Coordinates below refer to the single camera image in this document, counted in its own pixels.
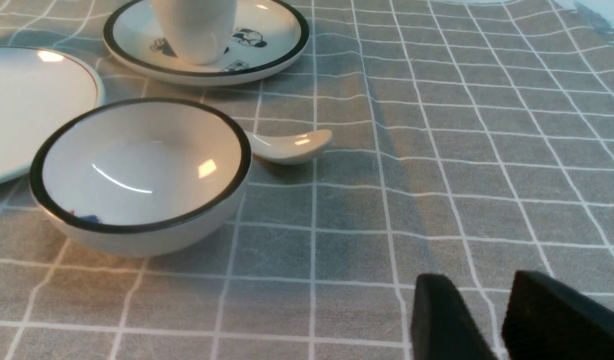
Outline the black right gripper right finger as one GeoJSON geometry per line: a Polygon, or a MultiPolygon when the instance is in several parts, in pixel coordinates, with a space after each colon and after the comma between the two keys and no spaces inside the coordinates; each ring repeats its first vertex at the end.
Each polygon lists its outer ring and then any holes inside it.
{"type": "Polygon", "coordinates": [[[501,335],[511,360],[614,360],[614,311],[538,271],[515,272],[501,335]]]}

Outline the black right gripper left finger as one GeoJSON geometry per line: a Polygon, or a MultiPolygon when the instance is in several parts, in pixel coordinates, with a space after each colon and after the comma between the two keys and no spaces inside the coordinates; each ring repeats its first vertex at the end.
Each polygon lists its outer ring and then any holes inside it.
{"type": "Polygon", "coordinates": [[[494,360],[457,287],[444,275],[417,276],[410,323],[415,360],[494,360]]]}

